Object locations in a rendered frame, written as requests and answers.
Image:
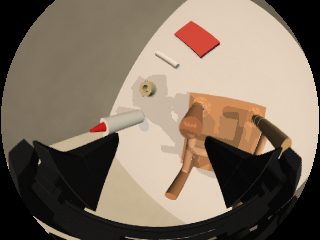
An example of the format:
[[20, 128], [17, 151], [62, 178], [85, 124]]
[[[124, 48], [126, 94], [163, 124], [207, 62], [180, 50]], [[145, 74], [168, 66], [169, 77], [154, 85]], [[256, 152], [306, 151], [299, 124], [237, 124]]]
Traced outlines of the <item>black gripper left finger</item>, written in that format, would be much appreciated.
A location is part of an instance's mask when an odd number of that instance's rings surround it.
[[85, 208], [95, 212], [118, 144], [115, 132], [69, 151], [33, 141], [40, 161], [61, 176]]

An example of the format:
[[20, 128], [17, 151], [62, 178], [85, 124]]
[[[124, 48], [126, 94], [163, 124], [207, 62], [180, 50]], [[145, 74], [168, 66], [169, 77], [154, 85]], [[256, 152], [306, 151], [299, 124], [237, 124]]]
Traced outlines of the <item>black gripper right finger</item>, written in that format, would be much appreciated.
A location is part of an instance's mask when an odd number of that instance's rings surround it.
[[226, 208], [241, 202], [265, 168], [279, 158], [282, 147], [253, 155], [225, 142], [207, 136], [204, 146], [219, 183]]

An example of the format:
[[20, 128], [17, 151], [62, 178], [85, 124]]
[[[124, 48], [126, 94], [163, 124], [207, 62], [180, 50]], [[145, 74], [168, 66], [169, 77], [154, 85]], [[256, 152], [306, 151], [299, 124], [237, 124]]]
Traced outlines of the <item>flat red rectangular block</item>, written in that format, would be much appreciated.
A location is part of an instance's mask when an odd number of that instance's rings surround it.
[[220, 42], [214, 36], [192, 21], [179, 29], [174, 35], [189, 46], [200, 58], [220, 45]]

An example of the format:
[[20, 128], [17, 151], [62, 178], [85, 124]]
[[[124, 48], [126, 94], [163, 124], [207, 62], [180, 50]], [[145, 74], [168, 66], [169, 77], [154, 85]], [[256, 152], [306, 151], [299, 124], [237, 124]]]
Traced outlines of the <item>brown wooden stool legs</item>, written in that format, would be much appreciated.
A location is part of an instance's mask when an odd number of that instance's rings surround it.
[[[252, 120], [254, 125], [257, 126], [257, 128], [261, 131], [258, 144], [253, 153], [254, 155], [259, 155], [262, 153], [267, 139], [275, 149], [282, 147], [282, 152], [288, 147], [291, 148], [292, 140], [270, 121], [259, 114], [253, 115]], [[195, 102], [192, 104], [191, 108], [188, 110], [179, 124], [179, 131], [183, 137], [187, 138], [187, 143], [182, 168], [168, 190], [165, 192], [165, 196], [170, 200], [176, 200], [182, 188], [184, 187], [195, 163], [195, 156], [193, 154], [208, 158], [206, 149], [204, 147], [195, 146], [195, 138], [201, 135], [202, 128], [203, 107], [200, 103]]]

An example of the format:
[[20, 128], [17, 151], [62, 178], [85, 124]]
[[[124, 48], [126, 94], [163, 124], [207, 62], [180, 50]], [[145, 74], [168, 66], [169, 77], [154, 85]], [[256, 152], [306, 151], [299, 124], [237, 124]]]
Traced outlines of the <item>brown wooden stool seat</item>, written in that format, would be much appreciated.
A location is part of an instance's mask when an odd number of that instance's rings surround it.
[[[253, 154], [261, 132], [253, 124], [252, 116], [259, 114], [265, 118], [266, 107], [231, 98], [190, 93], [189, 109], [195, 102], [205, 107], [202, 133], [195, 146], [204, 147], [206, 136], [211, 136]], [[193, 167], [214, 172], [208, 158], [194, 156]]]

